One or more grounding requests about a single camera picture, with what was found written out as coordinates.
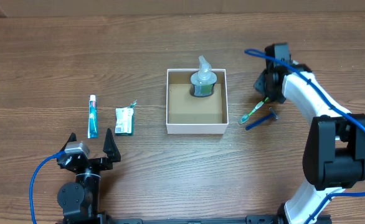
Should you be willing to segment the clear soap pump bottle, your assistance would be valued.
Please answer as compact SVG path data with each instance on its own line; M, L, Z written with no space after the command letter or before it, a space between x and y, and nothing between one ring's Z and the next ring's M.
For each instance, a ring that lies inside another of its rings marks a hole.
M214 93L217 75L203 55L199 56L199 70L191 75L190 81L192 84L190 94L193 97L204 98Z

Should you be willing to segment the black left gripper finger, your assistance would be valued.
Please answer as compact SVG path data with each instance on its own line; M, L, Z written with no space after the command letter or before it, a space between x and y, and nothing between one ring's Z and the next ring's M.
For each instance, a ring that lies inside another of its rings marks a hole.
M64 149L67 148L68 143L70 143L70 142L76 142L76 141L77 141L76 134L75 133L71 133L70 137L68 138L67 142L64 145Z
M112 162L121 161L121 154L115 144L113 133L110 128L107 129L105 142L103 145L103 152L107 155L107 158L109 158L109 160L111 160Z

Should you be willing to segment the green toothbrush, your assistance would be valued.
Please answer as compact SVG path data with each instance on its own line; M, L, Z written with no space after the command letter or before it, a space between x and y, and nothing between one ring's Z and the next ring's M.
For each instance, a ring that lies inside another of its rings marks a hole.
M239 124L244 124L246 123L249 118L259 109L261 108L264 103L266 103L268 101L268 97L265 97L262 101L258 102L254 108L247 114L244 114L240 119L239 119Z

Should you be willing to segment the blue disposable razor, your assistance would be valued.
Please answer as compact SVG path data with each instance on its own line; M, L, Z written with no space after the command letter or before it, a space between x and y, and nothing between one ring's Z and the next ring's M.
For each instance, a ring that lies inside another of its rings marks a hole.
M277 113L275 112L275 110L272 107L269 107L269 111L270 111L270 113L268 115L256 120L255 122L251 123L250 125L246 126L245 130L249 131L249 130L253 129L254 127L264 123L267 120L279 118Z

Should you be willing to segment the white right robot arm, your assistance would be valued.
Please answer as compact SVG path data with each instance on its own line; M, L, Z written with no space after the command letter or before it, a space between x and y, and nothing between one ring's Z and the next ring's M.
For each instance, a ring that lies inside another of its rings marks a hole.
M310 125L302 159L305 179L272 223L331 223L320 213L334 198L365 197L345 191L365 180L365 114L353 114L332 99L312 70L291 58L288 44L245 53L265 59L254 88L272 102L290 100Z

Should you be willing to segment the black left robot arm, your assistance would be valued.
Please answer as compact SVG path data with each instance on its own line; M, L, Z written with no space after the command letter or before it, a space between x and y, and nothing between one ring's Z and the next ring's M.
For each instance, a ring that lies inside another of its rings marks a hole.
M78 142L72 133L60 150L57 164L75 174L75 181L61 186L57 202L63 210L63 223L113 223L107 212L99 211L100 181L102 171L112 170L121 161L111 129L107 129L103 145L105 157L89 158L90 150L84 142Z

